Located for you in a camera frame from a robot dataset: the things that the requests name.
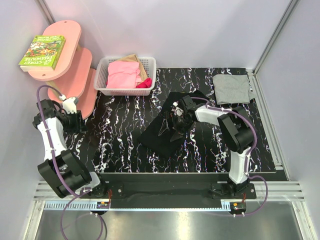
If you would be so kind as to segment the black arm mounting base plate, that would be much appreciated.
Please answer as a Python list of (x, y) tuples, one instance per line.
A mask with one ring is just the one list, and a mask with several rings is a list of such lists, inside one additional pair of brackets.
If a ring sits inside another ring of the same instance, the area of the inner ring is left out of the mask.
[(202, 210), (221, 207), (222, 200), (255, 200), (250, 183), (238, 193), (226, 193), (226, 173), (102, 173), (111, 190), (111, 208), (137, 210)]

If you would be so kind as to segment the black daisy print t-shirt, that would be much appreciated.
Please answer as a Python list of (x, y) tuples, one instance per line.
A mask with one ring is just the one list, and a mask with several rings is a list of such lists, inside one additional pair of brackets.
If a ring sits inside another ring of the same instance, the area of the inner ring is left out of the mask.
[(173, 129), (170, 114), (172, 113), (173, 103), (187, 95), (190, 97), (204, 98), (206, 100), (209, 99), (199, 90), (191, 93), (170, 92), (160, 113), (138, 137), (138, 142), (141, 143), (142, 146), (165, 159), (168, 159), (175, 154), (184, 143), (186, 135), (184, 134), (181, 138), (171, 141), (175, 130)]

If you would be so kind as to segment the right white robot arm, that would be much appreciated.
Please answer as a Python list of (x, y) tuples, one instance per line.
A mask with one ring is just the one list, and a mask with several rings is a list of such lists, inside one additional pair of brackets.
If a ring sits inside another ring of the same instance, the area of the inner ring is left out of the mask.
[(212, 187), (214, 198), (244, 198), (249, 186), (249, 158), (257, 145), (253, 123), (243, 107), (218, 108), (209, 105), (205, 98), (186, 95), (172, 103), (163, 115), (159, 137), (169, 134), (171, 142), (182, 139), (191, 126), (208, 123), (220, 128), (225, 145), (230, 150), (230, 170), (226, 183)]

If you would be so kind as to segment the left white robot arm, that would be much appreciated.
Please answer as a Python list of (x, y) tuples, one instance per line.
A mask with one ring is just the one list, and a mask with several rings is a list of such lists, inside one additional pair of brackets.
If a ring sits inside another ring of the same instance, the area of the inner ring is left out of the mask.
[(64, 133), (87, 130), (82, 113), (77, 109), (78, 98), (69, 97), (62, 104), (50, 99), (37, 103), (39, 113), (33, 126), (40, 131), (44, 143), (44, 162), (37, 166), (39, 174), (60, 198), (90, 188), (97, 198), (108, 193), (102, 178), (87, 167), (67, 148)]

